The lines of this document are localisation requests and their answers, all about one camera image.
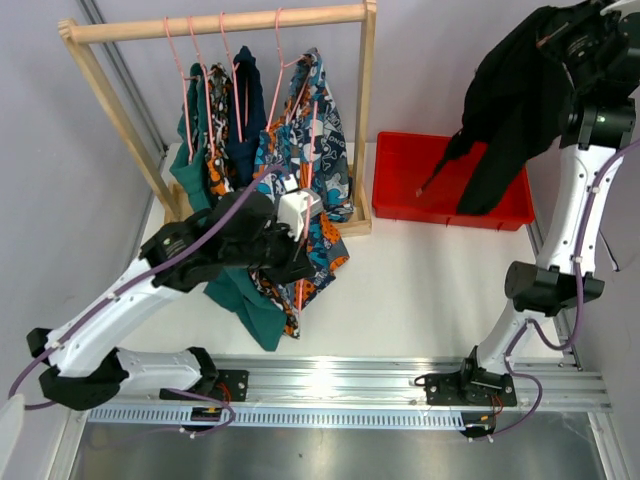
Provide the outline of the black shorts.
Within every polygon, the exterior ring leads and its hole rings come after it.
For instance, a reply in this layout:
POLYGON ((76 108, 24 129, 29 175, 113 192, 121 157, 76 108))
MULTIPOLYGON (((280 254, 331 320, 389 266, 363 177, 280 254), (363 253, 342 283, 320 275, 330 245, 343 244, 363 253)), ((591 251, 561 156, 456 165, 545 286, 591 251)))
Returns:
POLYGON ((481 61, 464 99, 461 129, 435 169, 486 150, 460 197, 459 215, 489 214, 526 162, 560 136, 560 116, 570 101, 595 85, 574 85, 565 68, 539 50, 539 28, 559 8, 544 6, 522 20, 481 61))

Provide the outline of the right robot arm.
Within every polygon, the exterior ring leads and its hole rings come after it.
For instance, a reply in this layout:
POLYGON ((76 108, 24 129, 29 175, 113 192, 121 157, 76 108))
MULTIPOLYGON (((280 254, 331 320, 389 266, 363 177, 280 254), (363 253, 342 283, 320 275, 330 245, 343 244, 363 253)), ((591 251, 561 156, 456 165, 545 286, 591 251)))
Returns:
POLYGON ((635 147, 633 93, 639 85, 639 5, 584 1, 542 7, 482 61, 467 91, 455 144, 487 151, 459 202, 461 213, 495 207, 525 164, 560 149, 560 186, 543 246, 532 263, 514 262, 506 306, 456 380, 468 403, 489 396, 489 375, 512 370, 520 342, 604 290, 595 277, 595 244, 611 183, 635 147))

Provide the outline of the blue orange patterned shorts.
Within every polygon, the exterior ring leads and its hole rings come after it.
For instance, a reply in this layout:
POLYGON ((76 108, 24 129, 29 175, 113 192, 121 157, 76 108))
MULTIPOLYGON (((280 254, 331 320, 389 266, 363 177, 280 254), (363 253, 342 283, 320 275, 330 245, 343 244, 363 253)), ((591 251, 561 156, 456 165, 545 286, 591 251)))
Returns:
MULTIPOLYGON (((306 307, 323 289, 328 287, 335 279, 335 271, 349 259, 335 224, 349 220, 354 212, 350 199, 351 177, 346 141, 339 111, 326 79, 323 59, 315 47, 304 54, 311 57, 308 106, 317 108, 311 190, 321 197, 324 210, 311 219, 309 230, 307 254, 315 268, 315 273, 304 279, 301 287, 297 287, 294 283, 279 285, 269 280, 281 292, 293 313, 296 313, 300 307, 306 307)), ((269 144, 269 135, 265 130, 259 136, 254 176, 258 176, 272 164, 281 165, 287 171, 282 160, 278 161, 272 157, 269 144)))

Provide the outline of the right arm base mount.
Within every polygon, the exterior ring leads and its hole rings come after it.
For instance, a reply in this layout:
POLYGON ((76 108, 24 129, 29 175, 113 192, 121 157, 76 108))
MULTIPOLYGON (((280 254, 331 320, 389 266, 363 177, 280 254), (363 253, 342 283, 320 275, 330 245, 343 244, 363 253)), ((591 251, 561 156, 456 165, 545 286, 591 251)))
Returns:
POLYGON ((496 374, 479 367, 471 357, 451 373, 430 373, 414 379, 431 406, 515 407, 517 397, 509 374, 496 374))

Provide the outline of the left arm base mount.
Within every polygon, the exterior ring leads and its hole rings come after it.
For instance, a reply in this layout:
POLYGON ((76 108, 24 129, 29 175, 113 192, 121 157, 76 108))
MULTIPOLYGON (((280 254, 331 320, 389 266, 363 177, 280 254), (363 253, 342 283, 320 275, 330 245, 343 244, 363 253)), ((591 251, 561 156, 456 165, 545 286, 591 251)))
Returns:
POLYGON ((190 394, 197 394, 220 400, 226 403, 244 402, 249 386, 250 372, 239 369, 216 370, 213 373, 205 372, 201 378, 191 387, 186 389, 163 388, 159 391, 162 400, 187 400, 190 394))

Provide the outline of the pink hanger of navy shorts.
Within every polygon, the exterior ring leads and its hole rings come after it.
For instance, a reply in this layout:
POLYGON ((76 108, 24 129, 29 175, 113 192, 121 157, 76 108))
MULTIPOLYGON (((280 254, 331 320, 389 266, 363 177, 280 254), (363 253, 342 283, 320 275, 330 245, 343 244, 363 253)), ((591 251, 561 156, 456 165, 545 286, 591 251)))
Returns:
POLYGON ((244 143, 244 135, 243 135, 243 123, 242 123, 242 118, 240 115, 240 102, 239 102, 239 90, 238 90, 238 81, 237 81, 237 68, 238 65, 234 62, 232 55, 231 55, 231 49, 229 46, 229 41, 226 35, 226 30, 225 30, 225 24, 224 24, 224 17, 225 17, 225 12, 222 11, 219 14, 218 20, 219 20, 219 27, 220 27, 220 34, 222 36, 223 39, 223 43, 224 43, 224 47, 225 47, 225 51, 226 51, 226 56, 228 59, 228 63, 229 63, 229 67, 230 67, 230 72, 231 72, 231 79, 233 82, 233 100, 234 100, 234 106, 235 106, 235 118, 236 118, 236 131, 237 131, 237 137, 238 137, 238 142, 239 143, 244 143))

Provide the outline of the navy blue shorts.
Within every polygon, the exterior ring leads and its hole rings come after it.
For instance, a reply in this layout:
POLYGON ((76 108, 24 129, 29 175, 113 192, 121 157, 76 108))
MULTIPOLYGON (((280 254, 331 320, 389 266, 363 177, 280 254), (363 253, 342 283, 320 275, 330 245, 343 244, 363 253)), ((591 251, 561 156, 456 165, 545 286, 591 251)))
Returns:
POLYGON ((231 112, 226 154, 234 188, 253 180, 254 161, 260 133, 267 119, 261 75, 256 58, 243 46, 233 59, 236 77, 230 93, 231 112))

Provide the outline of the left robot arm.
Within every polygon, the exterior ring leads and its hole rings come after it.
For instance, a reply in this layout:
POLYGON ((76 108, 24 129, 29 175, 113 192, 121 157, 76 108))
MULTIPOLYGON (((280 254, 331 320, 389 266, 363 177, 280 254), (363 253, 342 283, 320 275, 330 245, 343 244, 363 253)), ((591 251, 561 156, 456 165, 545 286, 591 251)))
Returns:
POLYGON ((162 226, 103 298, 57 329, 28 334, 31 355, 47 367, 39 376, 43 396, 76 411, 118 395, 223 399, 219 371, 205 349, 135 352, 121 342, 162 307, 226 268, 257 269, 280 283, 311 275, 303 232, 322 209, 309 189, 278 201, 260 192, 232 192, 214 208, 162 226))

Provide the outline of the pink hanger of patterned shorts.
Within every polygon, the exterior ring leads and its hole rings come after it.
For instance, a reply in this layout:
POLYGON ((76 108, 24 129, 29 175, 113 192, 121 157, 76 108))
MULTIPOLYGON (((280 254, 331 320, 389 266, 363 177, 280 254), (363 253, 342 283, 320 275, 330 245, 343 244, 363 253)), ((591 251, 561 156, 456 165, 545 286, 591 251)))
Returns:
MULTIPOLYGON (((280 174, 285 194, 311 189, 313 179, 313 148, 316 135, 317 108, 309 107, 308 77, 311 74, 311 57, 301 55, 297 60, 286 63, 282 53, 278 54, 280 73, 293 66, 295 68, 289 83, 289 93, 283 115, 278 120, 269 118, 266 133, 269 135, 269 152, 275 160, 282 160, 287 174, 280 174)), ((303 252, 308 253, 307 241, 311 219, 298 242, 303 252)))

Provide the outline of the orange camouflage shorts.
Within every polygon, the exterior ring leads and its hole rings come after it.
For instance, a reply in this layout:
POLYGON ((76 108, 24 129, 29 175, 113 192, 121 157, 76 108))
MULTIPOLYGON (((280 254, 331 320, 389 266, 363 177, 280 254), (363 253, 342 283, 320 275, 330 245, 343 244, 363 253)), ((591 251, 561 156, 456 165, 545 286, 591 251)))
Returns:
MULTIPOLYGON (((208 79, 214 152, 206 160, 208 187, 215 200, 235 190, 226 154, 231 110, 232 80, 221 64, 211 66, 208 79)), ((280 339, 296 332, 297 321, 291 306, 278 288, 258 271, 225 268, 205 288, 205 294, 236 314, 243 326, 269 352, 280 339)))

